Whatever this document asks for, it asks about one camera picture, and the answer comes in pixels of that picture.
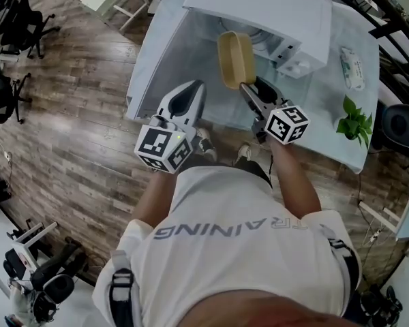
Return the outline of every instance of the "black strap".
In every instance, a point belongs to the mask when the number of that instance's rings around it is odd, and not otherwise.
[[[356,291],[360,273],[356,253],[351,247],[347,246],[343,240],[337,240],[332,238],[328,238],[327,240],[329,241],[330,246],[333,247],[334,249],[345,248],[351,253],[351,255],[349,255],[348,257],[347,256],[343,257],[347,265],[348,274],[350,275],[350,297],[351,297],[354,291]]]
[[[116,327],[133,327],[131,291],[134,274],[129,269],[120,269],[112,276],[109,290],[110,312]]]

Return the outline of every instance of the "leaves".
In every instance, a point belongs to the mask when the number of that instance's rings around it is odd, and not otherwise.
[[[345,119],[339,120],[338,128],[336,129],[336,132],[339,133],[339,134],[348,133],[348,126],[346,125],[346,120]]]
[[[368,136],[367,136],[367,134],[365,133],[365,130],[364,129],[360,129],[360,131],[359,131],[359,134],[361,135],[361,137],[363,138],[363,141],[365,142],[365,145],[367,146],[367,149],[368,149],[368,145],[369,145],[369,139],[368,139]]]
[[[370,114],[368,120],[366,120],[365,124],[363,125],[363,128],[369,129],[371,131],[372,124],[373,124],[373,114]]]
[[[336,132],[345,134],[347,139],[356,137],[360,146],[362,146],[363,140],[368,149],[368,135],[373,134],[373,114],[370,114],[367,119],[366,114],[361,114],[362,108],[356,109],[356,104],[347,95],[344,97],[342,106],[347,113],[347,117],[339,120]]]
[[[362,115],[359,115],[359,116],[356,118],[356,120],[357,120],[357,122],[359,123],[359,125],[363,127],[364,124],[365,124],[365,122],[366,122],[366,120],[367,120],[367,117],[365,116],[365,114],[362,114]]]
[[[348,115],[352,116],[356,113],[356,104],[347,95],[344,97],[342,106]]]
[[[359,127],[359,123],[350,119],[344,119],[344,122],[348,126],[348,132],[346,133],[350,133],[351,136],[354,136],[357,128]]]

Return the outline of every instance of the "tissue box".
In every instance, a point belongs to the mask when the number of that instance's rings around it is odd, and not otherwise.
[[[348,48],[341,48],[341,65],[346,86],[350,90],[362,91],[365,88],[362,62],[359,56]]]

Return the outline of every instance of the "hand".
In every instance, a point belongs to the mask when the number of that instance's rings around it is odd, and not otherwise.
[[[11,285],[13,285],[17,290],[21,291],[21,285],[17,281],[11,280]]]

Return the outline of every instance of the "sneaker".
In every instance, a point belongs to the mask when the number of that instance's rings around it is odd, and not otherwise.
[[[252,148],[249,144],[243,144],[238,150],[238,158],[235,161],[235,164],[240,160],[240,158],[245,157],[247,161],[250,161],[252,158]]]
[[[197,136],[200,137],[200,142],[198,146],[200,147],[203,155],[208,157],[212,162],[217,162],[217,151],[212,145],[211,135],[209,131],[204,128],[197,129]]]

